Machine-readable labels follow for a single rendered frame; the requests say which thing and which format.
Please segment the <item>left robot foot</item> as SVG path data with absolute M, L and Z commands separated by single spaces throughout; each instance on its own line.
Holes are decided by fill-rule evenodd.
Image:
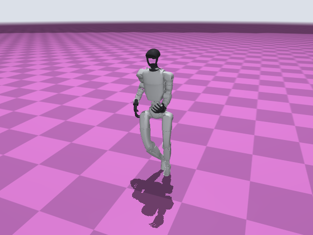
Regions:
M 170 165 L 170 163 L 169 163 L 169 167 L 168 167 L 168 165 L 164 168 L 164 172 L 163 172 L 163 175 L 164 176 L 169 176 L 170 175 L 170 169 L 171 169 L 171 165 Z

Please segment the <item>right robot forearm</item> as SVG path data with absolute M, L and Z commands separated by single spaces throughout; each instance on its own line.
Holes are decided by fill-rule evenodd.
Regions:
M 135 96 L 135 99 L 138 99 L 138 103 L 141 100 L 143 93 L 144 93 L 144 90 L 141 87 L 138 87 L 138 91 L 137 91 L 136 96 Z

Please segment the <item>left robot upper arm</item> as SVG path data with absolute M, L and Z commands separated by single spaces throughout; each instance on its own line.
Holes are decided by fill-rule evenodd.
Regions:
M 163 77 L 166 80 L 165 82 L 166 92 L 164 93 L 163 98 L 169 98 L 169 95 L 172 94 L 174 75 L 171 72 L 164 71 Z

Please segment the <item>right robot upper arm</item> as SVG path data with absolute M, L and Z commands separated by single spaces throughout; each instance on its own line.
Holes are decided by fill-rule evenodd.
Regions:
M 138 79 L 140 81 L 139 87 L 144 89 L 143 78 L 142 78 L 143 71 L 144 71 L 144 69 L 139 69 L 139 71 L 137 72 L 136 76 L 138 77 Z

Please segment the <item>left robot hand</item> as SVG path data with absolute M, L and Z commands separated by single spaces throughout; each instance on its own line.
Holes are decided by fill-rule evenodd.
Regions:
M 153 107 L 153 109 L 155 110 L 153 110 L 153 109 L 151 109 L 154 113 L 164 113 L 165 112 L 165 110 L 166 110 L 166 107 L 164 106 L 164 104 L 162 103 L 162 106 L 160 106 L 158 103 L 157 103 L 157 105 L 159 106 L 159 108 L 156 106 L 156 105 L 154 105 L 157 109 L 155 109 L 154 107 Z

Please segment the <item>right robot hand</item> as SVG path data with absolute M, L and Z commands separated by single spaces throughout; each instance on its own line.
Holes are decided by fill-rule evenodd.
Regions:
M 138 99 L 135 99 L 135 100 L 134 100 L 133 105 L 134 105 L 134 112 L 135 112 L 135 116 L 136 116 L 137 118 L 140 118 L 140 117 L 139 117 L 140 115 L 138 115 L 138 114 L 137 114 L 137 112 L 138 112 L 138 110 L 137 110 L 137 106 L 138 106 Z

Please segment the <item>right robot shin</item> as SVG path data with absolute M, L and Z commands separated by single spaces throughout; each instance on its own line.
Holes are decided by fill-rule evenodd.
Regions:
M 161 161 L 162 161 L 162 160 L 165 161 L 165 160 L 164 160 L 164 156 L 161 154 L 161 152 L 160 152 L 160 150 L 159 150 L 159 148 L 158 148 L 157 146 L 155 146 L 154 150 L 152 150 L 152 151 L 148 151 L 148 150 L 146 150 L 146 151 L 147 151 L 150 155 L 152 155 L 152 156 L 154 156 L 154 157 L 160 159 Z

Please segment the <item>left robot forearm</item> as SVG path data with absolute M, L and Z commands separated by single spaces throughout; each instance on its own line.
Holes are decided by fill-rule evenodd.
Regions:
M 164 104 L 164 106 L 167 108 L 167 106 L 169 105 L 170 101 L 171 101 L 171 98 L 172 98 L 172 94 L 169 95 L 169 98 L 164 98 L 162 103 Z M 162 106 L 162 103 L 160 106 Z M 165 110 L 165 112 L 167 111 L 167 109 Z

